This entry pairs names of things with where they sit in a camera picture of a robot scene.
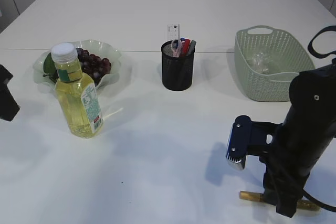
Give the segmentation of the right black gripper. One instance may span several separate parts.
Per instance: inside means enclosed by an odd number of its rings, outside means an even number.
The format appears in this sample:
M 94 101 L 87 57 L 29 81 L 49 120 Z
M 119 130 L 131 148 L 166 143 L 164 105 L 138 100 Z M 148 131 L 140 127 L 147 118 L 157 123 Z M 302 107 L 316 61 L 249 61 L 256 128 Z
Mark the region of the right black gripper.
M 259 157 L 259 161 L 266 166 L 263 201 L 276 205 L 276 213 L 292 218 L 300 199 L 305 197 L 313 202 L 313 197 L 304 188 L 315 160 L 306 156 L 284 160 L 269 153 L 267 157 Z

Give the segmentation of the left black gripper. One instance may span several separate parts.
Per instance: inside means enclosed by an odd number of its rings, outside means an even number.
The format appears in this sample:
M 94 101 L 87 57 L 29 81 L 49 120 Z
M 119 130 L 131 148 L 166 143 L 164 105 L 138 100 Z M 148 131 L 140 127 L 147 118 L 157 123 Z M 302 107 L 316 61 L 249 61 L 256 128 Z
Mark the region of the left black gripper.
M 8 83 L 12 77 L 13 75 L 1 65 L 0 116 L 2 120 L 8 122 L 12 121 L 20 110 L 20 106 L 17 104 L 8 88 Z

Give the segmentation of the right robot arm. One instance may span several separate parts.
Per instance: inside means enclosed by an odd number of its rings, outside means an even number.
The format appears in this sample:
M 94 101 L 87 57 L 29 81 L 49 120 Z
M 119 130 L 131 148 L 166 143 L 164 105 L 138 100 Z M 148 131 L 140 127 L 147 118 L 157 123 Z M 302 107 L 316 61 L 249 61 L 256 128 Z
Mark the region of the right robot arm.
M 276 128 L 269 151 L 260 157 L 266 165 L 264 201 L 276 212 L 293 217 L 306 197 L 334 212 L 335 207 L 309 195 L 304 186 L 310 172 L 335 137 L 335 59 L 296 76 L 289 88 L 291 107 Z

